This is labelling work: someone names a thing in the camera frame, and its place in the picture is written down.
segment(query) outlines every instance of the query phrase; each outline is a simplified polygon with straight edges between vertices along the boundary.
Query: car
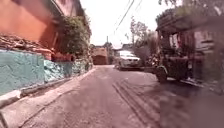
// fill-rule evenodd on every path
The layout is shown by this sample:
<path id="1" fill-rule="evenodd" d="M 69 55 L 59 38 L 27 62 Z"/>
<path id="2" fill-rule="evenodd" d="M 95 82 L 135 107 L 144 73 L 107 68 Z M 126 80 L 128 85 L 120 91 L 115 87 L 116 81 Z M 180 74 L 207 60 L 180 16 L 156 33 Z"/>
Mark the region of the car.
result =
<path id="1" fill-rule="evenodd" d="M 131 51 L 120 51 L 115 60 L 115 67 L 122 69 L 140 68 L 140 58 Z"/>

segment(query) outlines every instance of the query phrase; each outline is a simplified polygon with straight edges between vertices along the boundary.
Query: street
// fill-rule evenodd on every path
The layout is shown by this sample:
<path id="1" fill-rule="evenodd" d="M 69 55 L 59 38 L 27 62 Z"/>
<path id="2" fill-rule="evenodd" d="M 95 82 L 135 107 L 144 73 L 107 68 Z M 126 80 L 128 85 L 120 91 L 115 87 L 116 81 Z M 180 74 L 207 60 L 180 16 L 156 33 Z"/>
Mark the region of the street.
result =
<path id="1" fill-rule="evenodd" d="M 203 108 L 203 104 L 207 101 L 202 101 L 198 96 L 200 90 L 198 87 L 176 81 L 169 81 L 166 85 L 161 85 L 153 74 L 141 71 L 118 71 L 113 66 L 95 68 L 93 73 L 80 81 L 80 86 L 70 89 L 54 102 L 45 105 L 43 109 L 27 118 L 19 127 L 190 128 L 192 120 L 202 119 L 200 116 L 204 116 L 193 115 L 194 119 L 192 115 L 189 115 L 192 111 L 194 111 L 193 114 L 206 111 L 212 117 L 208 111 L 212 107 Z M 192 104 L 195 106 L 199 104 L 200 111 Z M 6 121 L 10 126 L 12 122 L 9 121 L 9 118 Z"/>

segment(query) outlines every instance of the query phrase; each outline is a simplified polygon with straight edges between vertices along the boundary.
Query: orange wall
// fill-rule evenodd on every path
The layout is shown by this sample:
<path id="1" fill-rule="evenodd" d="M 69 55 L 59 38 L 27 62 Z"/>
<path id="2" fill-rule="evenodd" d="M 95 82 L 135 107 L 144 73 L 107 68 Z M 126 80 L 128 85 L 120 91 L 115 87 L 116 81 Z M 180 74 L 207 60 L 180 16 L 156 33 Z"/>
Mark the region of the orange wall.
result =
<path id="1" fill-rule="evenodd" d="M 0 33 L 40 41 L 50 48 L 55 35 L 52 18 L 42 0 L 0 0 Z"/>

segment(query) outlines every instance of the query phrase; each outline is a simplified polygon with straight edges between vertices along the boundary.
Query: building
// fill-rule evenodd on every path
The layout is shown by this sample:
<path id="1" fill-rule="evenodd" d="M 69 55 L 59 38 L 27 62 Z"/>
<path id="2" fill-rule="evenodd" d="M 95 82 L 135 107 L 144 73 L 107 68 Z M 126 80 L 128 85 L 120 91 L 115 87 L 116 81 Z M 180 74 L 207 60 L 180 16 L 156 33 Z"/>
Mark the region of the building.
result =
<path id="1" fill-rule="evenodd" d="M 84 16 L 79 0 L 1 0 L 0 33 L 54 49 L 62 16 Z"/>

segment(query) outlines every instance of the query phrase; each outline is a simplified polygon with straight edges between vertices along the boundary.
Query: car wheel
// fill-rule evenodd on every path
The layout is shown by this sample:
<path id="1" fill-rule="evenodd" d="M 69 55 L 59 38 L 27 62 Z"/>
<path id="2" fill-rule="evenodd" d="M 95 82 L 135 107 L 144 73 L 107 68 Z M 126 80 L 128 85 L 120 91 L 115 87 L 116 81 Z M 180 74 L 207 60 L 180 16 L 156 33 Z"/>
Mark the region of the car wheel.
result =
<path id="1" fill-rule="evenodd" d="M 160 83 L 166 83 L 167 82 L 167 74 L 166 71 L 163 68 L 158 68 L 156 70 L 156 77 Z"/>

